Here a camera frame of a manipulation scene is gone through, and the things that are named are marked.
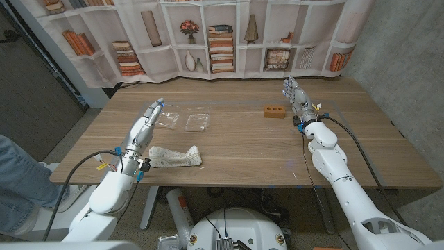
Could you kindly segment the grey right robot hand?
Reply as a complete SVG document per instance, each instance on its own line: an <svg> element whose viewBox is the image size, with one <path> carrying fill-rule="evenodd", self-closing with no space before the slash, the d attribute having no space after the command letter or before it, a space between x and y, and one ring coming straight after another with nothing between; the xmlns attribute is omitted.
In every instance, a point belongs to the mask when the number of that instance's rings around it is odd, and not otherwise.
<svg viewBox="0 0 444 250"><path fill-rule="evenodd" d="M308 122L316 118L311 99L299 86L298 82L288 76L283 83L283 95L289 100L292 110L303 122Z"/></svg>

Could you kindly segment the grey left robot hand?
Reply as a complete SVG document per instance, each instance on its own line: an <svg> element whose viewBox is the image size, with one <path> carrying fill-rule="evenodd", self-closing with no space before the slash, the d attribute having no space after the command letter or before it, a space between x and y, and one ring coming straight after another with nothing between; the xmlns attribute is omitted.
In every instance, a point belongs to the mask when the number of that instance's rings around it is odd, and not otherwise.
<svg viewBox="0 0 444 250"><path fill-rule="evenodd" d="M144 114L133 124L124 141L126 151L131 150L142 155L153 137L155 123L162 111L164 99L153 102Z"/></svg>

